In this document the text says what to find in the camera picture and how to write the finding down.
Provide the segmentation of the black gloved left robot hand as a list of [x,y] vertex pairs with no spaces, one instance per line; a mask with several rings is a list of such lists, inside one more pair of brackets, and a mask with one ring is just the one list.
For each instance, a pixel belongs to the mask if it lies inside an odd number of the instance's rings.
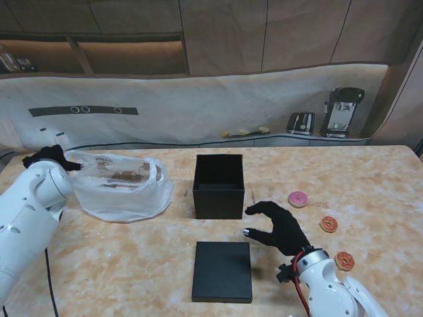
[[60,145],[54,145],[52,147],[43,147],[37,153],[34,153],[33,155],[28,157],[24,157],[22,163],[25,168],[29,168],[31,164],[39,162],[41,160],[53,160],[68,172],[78,171],[83,168],[82,164],[68,161],[65,158],[63,149]]

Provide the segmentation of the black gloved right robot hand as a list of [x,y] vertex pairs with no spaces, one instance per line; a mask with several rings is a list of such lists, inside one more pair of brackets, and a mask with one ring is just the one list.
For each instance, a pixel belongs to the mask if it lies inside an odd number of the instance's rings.
[[260,201],[245,210],[247,215],[266,215],[273,224],[271,232],[245,228],[243,234],[261,244],[277,248],[285,256],[296,256],[311,247],[297,219],[273,201]]

